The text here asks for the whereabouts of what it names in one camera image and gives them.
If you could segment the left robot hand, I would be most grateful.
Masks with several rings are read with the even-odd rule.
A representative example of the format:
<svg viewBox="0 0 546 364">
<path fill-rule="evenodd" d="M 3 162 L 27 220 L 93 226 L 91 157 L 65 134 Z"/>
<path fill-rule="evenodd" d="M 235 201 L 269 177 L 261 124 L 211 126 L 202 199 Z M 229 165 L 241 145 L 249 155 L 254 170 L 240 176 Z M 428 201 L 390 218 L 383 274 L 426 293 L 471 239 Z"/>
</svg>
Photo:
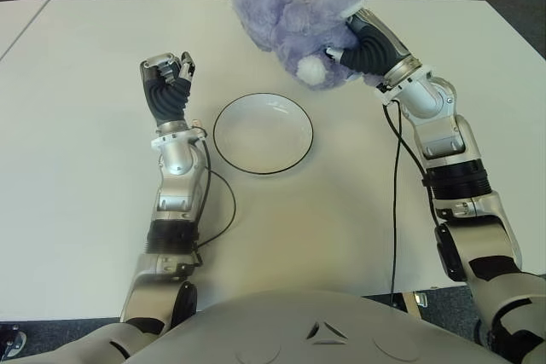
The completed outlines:
<svg viewBox="0 0 546 364">
<path fill-rule="evenodd" d="M 140 73 L 148 109 L 156 124 L 184 121 L 195 74 L 195 62 L 190 53 L 149 57 L 141 62 Z"/>
</svg>

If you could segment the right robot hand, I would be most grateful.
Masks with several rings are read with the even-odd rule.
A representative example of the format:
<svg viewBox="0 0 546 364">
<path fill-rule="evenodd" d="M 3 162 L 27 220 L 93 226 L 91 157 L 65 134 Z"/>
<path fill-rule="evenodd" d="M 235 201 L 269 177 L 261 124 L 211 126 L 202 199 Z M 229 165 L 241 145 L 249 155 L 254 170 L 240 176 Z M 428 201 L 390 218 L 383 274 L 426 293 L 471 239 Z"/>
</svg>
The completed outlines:
<svg viewBox="0 0 546 364">
<path fill-rule="evenodd" d="M 346 24 L 358 45 L 353 49 L 326 48 L 326 55 L 354 72 L 381 77 L 381 90 L 395 88 L 421 68 L 421 62 L 371 10 L 359 9 Z"/>
</svg>

